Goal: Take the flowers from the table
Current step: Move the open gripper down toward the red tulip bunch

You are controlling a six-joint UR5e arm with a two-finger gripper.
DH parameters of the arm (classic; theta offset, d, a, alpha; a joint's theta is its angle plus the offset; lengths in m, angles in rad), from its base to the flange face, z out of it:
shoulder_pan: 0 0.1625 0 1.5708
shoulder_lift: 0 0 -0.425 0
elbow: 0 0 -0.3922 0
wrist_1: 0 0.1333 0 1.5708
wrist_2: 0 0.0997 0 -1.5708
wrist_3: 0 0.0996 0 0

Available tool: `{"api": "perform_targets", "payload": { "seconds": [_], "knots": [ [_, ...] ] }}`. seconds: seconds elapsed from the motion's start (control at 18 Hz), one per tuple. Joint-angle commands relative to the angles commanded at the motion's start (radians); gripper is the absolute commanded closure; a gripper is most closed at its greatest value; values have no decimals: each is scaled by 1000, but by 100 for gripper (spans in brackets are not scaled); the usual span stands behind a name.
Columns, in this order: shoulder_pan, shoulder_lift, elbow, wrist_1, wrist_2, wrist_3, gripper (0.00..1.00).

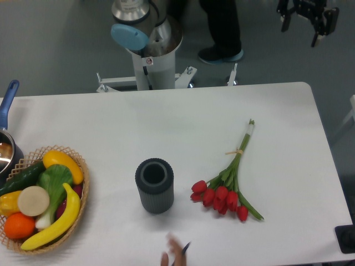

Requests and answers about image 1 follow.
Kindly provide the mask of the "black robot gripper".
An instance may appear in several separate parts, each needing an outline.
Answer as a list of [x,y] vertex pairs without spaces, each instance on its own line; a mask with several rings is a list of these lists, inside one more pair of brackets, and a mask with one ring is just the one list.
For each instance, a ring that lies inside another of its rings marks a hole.
[[281,32],[288,30],[291,15],[296,12],[299,16],[311,21],[315,34],[311,47],[318,45],[319,41],[335,31],[339,16],[339,8],[328,8],[326,0],[292,1],[293,6],[288,8],[289,1],[279,1],[276,12],[282,19]]

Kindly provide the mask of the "silver robot arm blue cap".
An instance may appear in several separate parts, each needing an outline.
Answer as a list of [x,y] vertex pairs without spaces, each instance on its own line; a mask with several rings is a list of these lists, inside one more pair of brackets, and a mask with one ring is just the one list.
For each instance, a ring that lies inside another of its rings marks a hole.
[[[140,57],[159,57],[176,51],[182,42],[179,23],[168,17],[166,1],[114,1],[111,12],[115,24],[111,37],[120,46]],[[339,8],[328,8],[326,1],[279,1],[276,12],[288,30],[291,15],[308,19],[315,31],[311,46],[335,31]]]

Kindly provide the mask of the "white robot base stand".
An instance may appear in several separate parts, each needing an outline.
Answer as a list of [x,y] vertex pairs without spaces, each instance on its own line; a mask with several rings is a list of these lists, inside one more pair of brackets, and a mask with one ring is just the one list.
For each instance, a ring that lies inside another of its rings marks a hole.
[[133,54],[134,76],[101,78],[97,73],[98,93],[118,92],[129,88],[141,90],[193,88],[197,69],[188,66],[182,73],[175,73],[175,53],[161,57],[141,58]]

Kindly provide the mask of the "blurred human hand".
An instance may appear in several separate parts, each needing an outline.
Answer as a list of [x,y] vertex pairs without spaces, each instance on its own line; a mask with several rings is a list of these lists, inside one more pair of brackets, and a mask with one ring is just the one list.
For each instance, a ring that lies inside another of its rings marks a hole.
[[[187,266],[186,254],[185,255],[181,254],[181,251],[184,248],[184,246],[182,246],[179,240],[172,234],[168,234],[167,239],[168,239],[170,254],[172,254],[174,257],[174,261],[172,262],[171,265]],[[169,255],[167,252],[162,253],[160,265],[161,266],[170,265]]]

